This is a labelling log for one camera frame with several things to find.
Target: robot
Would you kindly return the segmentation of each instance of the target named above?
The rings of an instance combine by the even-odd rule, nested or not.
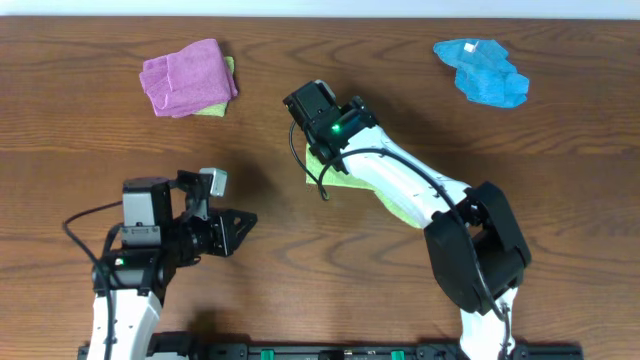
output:
[[[179,171],[175,180],[125,181],[123,200],[78,214],[122,205],[123,224],[107,235],[94,262],[93,335],[78,359],[130,360],[578,360],[577,346],[516,344],[511,309],[531,253],[509,207],[495,185],[472,188],[426,166],[395,144],[364,101],[354,97],[338,106],[323,81],[310,82],[284,99],[293,117],[289,140],[294,158],[322,186],[326,171],[355,176],[381,190],[423,227],[434,277],[460,308],[463,333],[458,343],[417,346],[253,346],[201,344],[187,333],[153,334],[164,295],[176,269],[197,264],[202,254],[231,256],[257,222],[252,213],[217,210],[209,198],[224,194],[227,174],[215,169]],[[324,169],[311,174],[298,158],[292,137],[304,133]],[[186,193],[185,211],[172,218],[170,189]],[[471,236],[468,227],[480,227]],[[112,250],[115,236],[122,247]]]

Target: green cloth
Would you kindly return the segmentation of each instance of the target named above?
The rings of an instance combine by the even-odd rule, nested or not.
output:
[[[320,176],[320,172],[324,165],[320,163],[320,160],[316,159],[311,151],[309,150],[309,145],[307,144],[307,169],[314,174],[316,177]],[[315,184],[313,180],[307,175],[307,184]],[[324,186],[342,186],[354,189],[367,189],[373,190],[373,193],[376,194],[378,199],[382,201],[382,204],[389,210],[393,215],[395,215],[400,220],[407,223],[409,226],[412,226],[416,229],[421,229],[422,227],[418,225],[409,215],[407,215],[404,210],[399,208],[391,199],[386,197],[380,190],[376,189],[368,182],[357,179],[351,175],[347,175],[342,172],[337,172],[333,167],[327,170],[327,173],[324,174],[324,178],[322,178],[322,185]]]
[[[227,65],[229,66],[229,70],[231,70],[231,73],[233,74],[233,70],[235,70],[235,64],[233,62],[233,58],[231,56],[225,56],[224,59],[227,61]],[[209,107],[206,107],[206,108],[196,112],[195,114],[196,115],[223,117],[225,111],[227,111],[227,104],[228,104],[228,102],[211,105]]]

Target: white wall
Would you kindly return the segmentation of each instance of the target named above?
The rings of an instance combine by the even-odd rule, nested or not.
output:
[[[640,19],[640,0],[0,0],[0,14]]]

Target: blue cloth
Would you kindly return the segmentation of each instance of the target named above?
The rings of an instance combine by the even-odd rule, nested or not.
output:
[[[529,79],[507,61],[509,52],[495,40],[458,39],[437,43],[433,51],[456,69],[456,87],[469,101],[514,108],[527,101]]]

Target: green connector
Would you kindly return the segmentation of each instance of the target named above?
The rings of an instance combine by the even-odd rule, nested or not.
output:
[[[274,360],[276,354],[273,350],[262,350],[260,352],[260,360]]]
[[[404,360],[404,351],[402,350],[392,351],[391,360]]]

